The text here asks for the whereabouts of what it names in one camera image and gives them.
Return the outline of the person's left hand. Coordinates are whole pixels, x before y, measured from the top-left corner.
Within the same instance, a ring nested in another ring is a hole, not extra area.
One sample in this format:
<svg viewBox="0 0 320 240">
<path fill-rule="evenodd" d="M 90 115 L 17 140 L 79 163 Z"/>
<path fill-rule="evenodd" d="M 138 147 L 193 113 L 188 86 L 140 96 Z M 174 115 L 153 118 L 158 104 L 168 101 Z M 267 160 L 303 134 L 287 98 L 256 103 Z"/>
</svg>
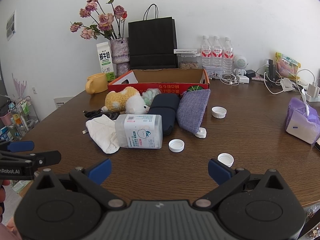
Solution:
<svg viewBox="0 0 320 240">
<path fill-rule="evenodd" d="M 3 213 L 4 213 L 4 201 L 5 201 L 5 197 L 6 197 L 6 194 L 5 194 L 5 189 L 4 187 L 5 186 L 8 186 L 10 185 L 10 180 L 3 180 L 1 182 L 1 188 L 0 188 L 0 216 L 1 216 L 1 221 L 3 219 Z"/>
</svg>

